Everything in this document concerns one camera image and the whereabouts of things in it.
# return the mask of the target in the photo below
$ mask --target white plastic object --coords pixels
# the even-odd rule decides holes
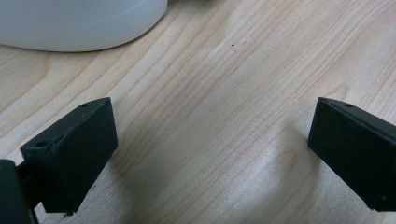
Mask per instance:
[[[167,0],[0,0],[0,44],[51,51],[108,49],[145,33]]]

